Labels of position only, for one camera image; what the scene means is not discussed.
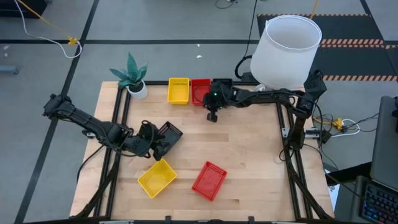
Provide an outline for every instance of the black clamp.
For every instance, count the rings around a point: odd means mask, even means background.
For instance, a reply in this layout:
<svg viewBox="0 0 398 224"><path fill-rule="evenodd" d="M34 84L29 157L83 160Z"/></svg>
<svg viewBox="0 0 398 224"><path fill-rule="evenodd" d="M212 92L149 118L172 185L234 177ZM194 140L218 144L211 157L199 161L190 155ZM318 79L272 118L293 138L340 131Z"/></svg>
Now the black clamp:
<svg viewBox="0 0 398 224"><path fill-rule="evenodd" d="M254 217L249 217L249 224L255 224Z"/></svg>
<svg viewBox="0 0 398 224"><path fill-rule="evenodd" d="M164 218L164 223L166 223L166 224L172 224L172 217L171 217L170 215L167 215L167 216Z"/></svg>
<svg viewBox="0 0 398 224"><path fill-rule="evenodd" d="M223 220L209 220L207 224L223 224Z"/></svg>

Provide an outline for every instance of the white flower pot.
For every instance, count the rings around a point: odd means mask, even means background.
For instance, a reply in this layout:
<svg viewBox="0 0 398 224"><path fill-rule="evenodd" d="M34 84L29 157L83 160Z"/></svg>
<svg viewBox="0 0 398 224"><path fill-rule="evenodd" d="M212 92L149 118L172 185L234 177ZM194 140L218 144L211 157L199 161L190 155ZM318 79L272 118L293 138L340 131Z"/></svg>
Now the white flower pot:
<svg viewBox="0 0 398 224"><path fill-rule="evenodd" d="M142 87L141 91L139 91L139 92L137 92L137 93L131 91L131 90L129 89L129 87L126 86L126 89L127 89L127 91L130 93L130 95L131 95L134 99L137 99L137 100L144 99L144 98L148 95L148 89L147 89L147 86L145 85L145 82L142 81L142 80L141 80L141 82L142 82L142 84L144 84L144 86Z"/></svg>

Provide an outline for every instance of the concrete floor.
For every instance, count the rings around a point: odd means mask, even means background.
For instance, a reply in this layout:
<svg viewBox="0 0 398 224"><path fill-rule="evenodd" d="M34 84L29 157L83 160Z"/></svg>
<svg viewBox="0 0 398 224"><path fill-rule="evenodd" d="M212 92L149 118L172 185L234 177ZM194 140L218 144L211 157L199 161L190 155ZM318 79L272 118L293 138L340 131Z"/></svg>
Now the concrete floor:
<svg viewBox="0 0 398 224"><path fill-rule="evenodd" d="M310 13L313 2L259 1L256 12ZM398 19L394 14L397 2L367 2L385 40L398 40L398 25L394 22ZM53 0L43 16L80 37L92 3L93 0ZM214 7L214 0L101 0L88 39L247 39L253 6L253 0L239 1L224 10ZM364 9L359 0L320 0L317 13L358 14L364 13ZM28 20L27 27L35 35L63 38L39 20ZM23 33L18 18L0 18L0 30L0 39L30 38ZM252 39L258 38L255 22ZM51 93L60 93L72 61L66 59L56 45L0 47L0 63L17 65L21 70L18 75L0 75L0 178L3 180L0 182L0 223L12 223L50 124L41 116L42 107ZM73 55L75 47L65 47L68 54ZM244 44L86 45L68 95L77 107L93 113L101 82L116 80L108 69L124 67L128 52L139 65L149 63L146 80L234 78L233 69L245 48ZM255 48L256 45L251 45L249 54ZM241 70L248 71L248 65L244 64ZM398 95L396 82L327 82L326 85L328 91L320 99L323 113L353 120L377 113L381 96ZM375 126L374 121L363 124L364 129ZM81 128L73 124L58 123L25 222L69 216L76 172L86 146L86 137L80 131ZM324 145L324 151L343 169L370 161L373 141L374 133L360 133L331 139Z"/></svg>

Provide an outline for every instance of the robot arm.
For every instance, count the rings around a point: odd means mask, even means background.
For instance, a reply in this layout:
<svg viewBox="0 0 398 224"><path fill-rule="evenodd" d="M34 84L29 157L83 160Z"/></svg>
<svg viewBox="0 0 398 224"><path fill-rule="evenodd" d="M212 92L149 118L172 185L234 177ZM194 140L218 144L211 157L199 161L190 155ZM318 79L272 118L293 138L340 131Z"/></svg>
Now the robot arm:
<svg viewBox="0 0 398 224"><path fill-rule="evenodd" d="M95 134L100 144L110 147L118 154L150 158L149 150L152 149L155 160L159 161L172 147L172 144L165 140L165 136L149 121L143 121L139 132L133 136L132 128L100 121L76 108L68 96L52 94L50 98L44 106L43 116L67 120L81 126Z"/></svg>
<svg viewBox="0 0 398 224"><path fill-rule="evenodd" d="M297 104L294 106L290 98L296 96ZM217 122L216 112L227 106L244 108L252 104L280 103L292 114L296 115L294 127L289 129L287 145L294 149L301 149L304 144L305 121L311 117L314 107L314 97L303 91L290 91L288 89L272 91L249 91L236 87L228 88L222 83L213 83L210 91L203 98L203 104L210 111L207 120Z"/></svg>

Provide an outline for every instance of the white trash can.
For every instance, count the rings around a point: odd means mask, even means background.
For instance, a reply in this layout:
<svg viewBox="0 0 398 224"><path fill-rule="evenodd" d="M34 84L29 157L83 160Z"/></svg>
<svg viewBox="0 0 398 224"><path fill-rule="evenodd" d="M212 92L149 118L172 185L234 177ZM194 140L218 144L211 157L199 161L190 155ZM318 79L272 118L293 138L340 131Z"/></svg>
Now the white trash can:
<svg viewBox="0 0 398 224"><path fill-rule="evenodd" d="M308 77L321 39L318 25L306 17L275 17L266 22L251 73L266 87L298 89Z"/></svg>

